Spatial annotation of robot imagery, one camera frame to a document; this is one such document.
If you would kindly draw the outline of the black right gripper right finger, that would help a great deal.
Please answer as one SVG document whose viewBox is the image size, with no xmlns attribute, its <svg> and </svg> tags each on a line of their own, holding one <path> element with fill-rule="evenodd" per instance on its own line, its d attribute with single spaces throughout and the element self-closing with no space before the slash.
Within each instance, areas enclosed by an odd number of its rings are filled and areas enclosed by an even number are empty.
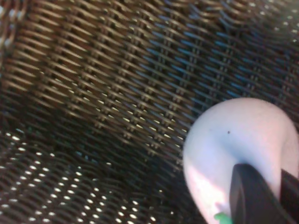
<svg viewBox="0 0 299 224">
<path fill-rule="evenodd" d="M 282 169 L 281 204 L 288 214 L 299 223 L 299 179 Z"/>
</svg>

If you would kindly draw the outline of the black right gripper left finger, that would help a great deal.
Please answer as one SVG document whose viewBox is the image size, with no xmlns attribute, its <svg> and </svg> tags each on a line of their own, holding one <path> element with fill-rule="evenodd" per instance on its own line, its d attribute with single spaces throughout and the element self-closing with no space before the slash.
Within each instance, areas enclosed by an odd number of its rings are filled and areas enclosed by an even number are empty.
<svg viewBox="0 0 299 224">
<path fill-rule="evenodd" d="M 233 168 L 229 203 L 234 224 L 293 224 L 259 172 L 247 164 Z"/>
</svg>

